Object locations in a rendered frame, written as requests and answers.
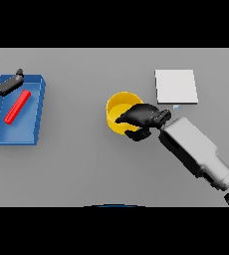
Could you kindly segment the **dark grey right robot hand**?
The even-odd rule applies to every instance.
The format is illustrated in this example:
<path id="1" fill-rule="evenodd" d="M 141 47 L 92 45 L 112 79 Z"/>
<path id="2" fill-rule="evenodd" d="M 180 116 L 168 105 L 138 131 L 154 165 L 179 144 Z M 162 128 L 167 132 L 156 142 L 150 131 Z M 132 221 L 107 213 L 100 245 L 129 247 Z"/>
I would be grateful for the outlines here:
<path id="1" fill-rule="evenodd" d="M 137 131 L 126 130 L 124 133 L 133 141 L 141 141 L 151 135 L 151 128 L 161 129 L 170 119 L 170 110 L 161 111 L 151 104 L 136 104 L 121 114 L 115 122 L 138 127 Z"/>

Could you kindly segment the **yellow bowl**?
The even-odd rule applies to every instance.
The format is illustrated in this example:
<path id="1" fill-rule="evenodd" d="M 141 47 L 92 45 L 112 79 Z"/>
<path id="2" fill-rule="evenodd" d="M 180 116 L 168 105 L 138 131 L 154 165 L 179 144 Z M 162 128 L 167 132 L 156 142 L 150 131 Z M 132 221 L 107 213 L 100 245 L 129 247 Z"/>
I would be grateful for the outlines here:
<path id="1" fill-rule="evenodd" d="M 106 106 L 107 124 L 109 128 L 120 135 L 124 135 L 126 130 L 138 130 L 138 127 L 136 126 L 132 126 L 127 123 L 117 124 L 115 120 L 119 118 L 121 114 L 129 110 L 132 106 L 141 103 L 141 98 L 131 92 L 118 92 L 112 95 L 109 98 Z"/>

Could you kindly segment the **red beaker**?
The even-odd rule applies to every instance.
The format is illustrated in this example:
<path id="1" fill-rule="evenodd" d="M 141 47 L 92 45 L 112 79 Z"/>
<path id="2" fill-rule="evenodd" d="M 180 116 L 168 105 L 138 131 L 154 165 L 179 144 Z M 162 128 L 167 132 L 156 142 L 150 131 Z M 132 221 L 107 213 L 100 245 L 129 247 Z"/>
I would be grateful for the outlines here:
<path id="1" fill-rule="evenodd" d="M 7 125 L 11 125 L 14 119 L 18 116 L 22 108 L 25 106 L 28 99 L 31 97 L 31 92 L 28 90 L 23 90 L 20 96 L 17 98 L 16 102 L 13 104 L 9 112 L 4 118 L 4 122 Z"/>

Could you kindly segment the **pale square measuring scale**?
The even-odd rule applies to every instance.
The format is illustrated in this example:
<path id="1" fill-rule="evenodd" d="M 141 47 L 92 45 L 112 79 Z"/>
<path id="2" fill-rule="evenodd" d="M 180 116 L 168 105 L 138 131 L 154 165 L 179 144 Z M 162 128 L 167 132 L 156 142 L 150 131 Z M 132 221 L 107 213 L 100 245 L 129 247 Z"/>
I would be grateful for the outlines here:
<path id="1" fill-rule="evenodd" d="M 197 105 L 192 70 L 155 70 L 156 100 L 159 105 Z"/>

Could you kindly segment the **blue tray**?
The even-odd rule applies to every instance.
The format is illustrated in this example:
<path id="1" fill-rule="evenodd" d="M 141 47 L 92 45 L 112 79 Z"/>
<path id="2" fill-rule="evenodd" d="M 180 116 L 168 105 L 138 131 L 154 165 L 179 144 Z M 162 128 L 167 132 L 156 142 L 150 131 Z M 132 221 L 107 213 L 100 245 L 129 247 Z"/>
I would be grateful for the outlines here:
<path id="1" fill-rule="evenodd" d="M 5 98 L 0 97 L 0 145 L 36 145 L 39 139 L 46 83 L 42 75 L 25 75 L 24 84 Z M 13 122 L 4 122 L 20 94 L 29 91 L 31 96 Z"/>

